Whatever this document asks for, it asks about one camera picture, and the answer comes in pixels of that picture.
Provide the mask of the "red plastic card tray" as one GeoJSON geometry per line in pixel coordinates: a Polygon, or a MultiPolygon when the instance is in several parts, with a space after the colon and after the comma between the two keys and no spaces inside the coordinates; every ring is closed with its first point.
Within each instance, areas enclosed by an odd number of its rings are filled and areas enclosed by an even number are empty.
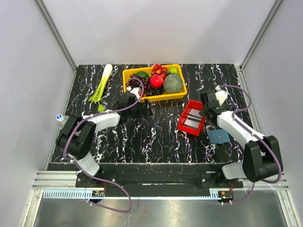
{"type": "Polygon", "coordinates": [[[189,100],[178,121],[178,130],[199,136],[204,128],[205,118],[200,116],[203,104],[189,100]]]}

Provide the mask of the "blue leather card holder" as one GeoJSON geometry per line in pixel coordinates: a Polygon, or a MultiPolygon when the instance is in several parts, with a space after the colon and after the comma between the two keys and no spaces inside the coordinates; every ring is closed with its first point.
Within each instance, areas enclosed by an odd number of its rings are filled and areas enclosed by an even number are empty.
{"type": "Polygon", "coordinates": [[[211,144],[230,143],[230,137],[224,129],[211,130],[207,132],[211,144]]]}

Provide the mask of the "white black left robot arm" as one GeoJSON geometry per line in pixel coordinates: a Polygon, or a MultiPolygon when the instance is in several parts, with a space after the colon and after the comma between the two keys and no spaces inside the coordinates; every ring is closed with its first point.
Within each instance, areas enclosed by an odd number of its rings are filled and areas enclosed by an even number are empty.
{"type": "Polygon", "coordinates": [[[95,134],[106,128],[116,127],[131,117],[141,115],[140,88],[125,92],[115,103],[112,110],[106,110],[90,116],[71,115],[56,139],[56,145],[63,156],[76,162],[87,173],[86,181],[93,187],[101,185],[103,176],[99,164],[90,152],[95,134]]]}

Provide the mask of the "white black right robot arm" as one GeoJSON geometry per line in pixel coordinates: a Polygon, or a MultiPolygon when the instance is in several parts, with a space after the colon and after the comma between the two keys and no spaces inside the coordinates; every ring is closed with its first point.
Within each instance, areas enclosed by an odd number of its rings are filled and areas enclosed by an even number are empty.
{"type": "Polygon", "coordinates": [[[199,135],[205,120],[209,120],[232,136],[244,149],[241,162],[233,162],[222,167],[215,176],[221,187],[228,186],[233,179],[248,179],[252,183],[280,181],[283,164],[279,142],[274,136],[265,136],[257,132],[226,103],[228,94],[218,86],[214,91],[203,92],[201,101],[190,100],[178,121],[178,129],[193,135],[199,135]]]}

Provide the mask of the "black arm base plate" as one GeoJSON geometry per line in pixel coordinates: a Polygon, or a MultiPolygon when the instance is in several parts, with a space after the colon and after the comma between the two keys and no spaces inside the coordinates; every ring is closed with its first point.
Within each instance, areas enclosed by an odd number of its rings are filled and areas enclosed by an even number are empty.
{"type": "Polygon", "coordinates": [[[236,180],[219,181],[213,173],[186,172],[103,172],[100,178],[110,180],[121,186],[129,185],[190,185],[198,188],[243,188],[243,183],[236,180]]]}

